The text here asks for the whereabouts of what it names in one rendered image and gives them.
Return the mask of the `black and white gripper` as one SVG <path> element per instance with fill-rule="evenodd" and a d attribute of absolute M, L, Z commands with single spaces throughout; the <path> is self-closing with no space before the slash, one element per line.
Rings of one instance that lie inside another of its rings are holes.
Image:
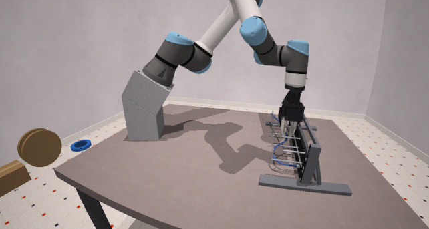
<path fill-rule="evenodd" d="M 304 114 L 305 107 L 302 104 L 302 102 L 300 102 L 299 104 L 299 101 L 300 101 L 302 91 L 305 90 L 305 86 L 298 88 L 298 87 L 293 87 L 285 84 L 285 89 L 290 90 L 289 97 L 287 100 L 284 99 L 284 101 L 282 102 L 282 107 L 279 108 L 278 118 L 279 118 L 279 123 L 281 126 L 281 131 L 283 136 L 286 136 L 285 132 L 287 130 L 285 122 L 291 121 L 291 127 L 289 128 L 290 131 L 287 134 L 287 136 L 291 137 L 295 133 L 295 130 L 297 129 L 297 125 L 299 124 L 299 122 L 303 121 L 303 114 Z M 295 90 L 295 89 L 299 89 L 299 90 Z M 297 97 L 296 97 L 296 93 L 297 93 Z M 285 111 L 284 111 L 284 107 L 285 107 Z"/>

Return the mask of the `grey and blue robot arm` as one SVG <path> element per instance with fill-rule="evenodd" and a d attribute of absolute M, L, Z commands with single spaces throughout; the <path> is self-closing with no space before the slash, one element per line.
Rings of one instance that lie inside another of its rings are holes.
<path fill-rule="evenodd" d="M 240 34 L 254 50 L 255 62 L 286 67 L 286 85 L 298 88 L 305 86 L 308 79 L 309 43 L 289 40 L 287 45 L 276 45 L 259 10 L 263 0 L 229 1 L 229 5 L 199 41 L 193 43 L 182 35 L 170 32 L 142 72 L 166 87 L 171 86 L 179 65 L 193 73 L 206 72 L 212 63 L 213 50 L 240 19 Z"/>

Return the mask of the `grey metal rack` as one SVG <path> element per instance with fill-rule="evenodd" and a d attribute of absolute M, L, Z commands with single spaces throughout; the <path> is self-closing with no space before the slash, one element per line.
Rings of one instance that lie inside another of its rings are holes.
<path fill-rule="evenodd" d="M 323 192 L 330 194 L 344 194 L 344 195 L 352 195 L 352 191 L 349 188 L 348 184 L 337 184 L 330 182 L 322 182 L 321 181 L 321 172 L 319 165 L 319 155 L 321 152 L 321 146 L 313 132 L 313 130 L 317 130 L 316 126 L 311 126 L 303 114 L 303 121 L 305 125 L 301 125 L 300 122 L 297 125 L 297 129 L 295 133 L 291 136 L 282 136 L 282 138 L 292 138 L 293 146 L 284 146 L 293 148 L 294 151 L 291 150 L 283 150 L 284 152 L 294 152 L 295 160 L 278 160 L 273 159 L 273 152 L 271 154 L 271 160 L 281 161 L 281 162 L 292 162 L 296 163 L 293 167 L 296 167 L 298 170 L 299 179 L 293 178 L 282 178 L 277 176 L 268 176 L 260 174 L 259 184 L 265 186 L 274 186 L 279 188 L 289 188 L 294 190 L 305 190 L 312 192 Z M 308 146 L 307 140 L 303 133 L 302 129 L 307 129 L 313 144 Z M 295 138 L 296 137 L 296 138 Z M 311 181 L 312 178 L 315 178 L 315 181 Z"/>

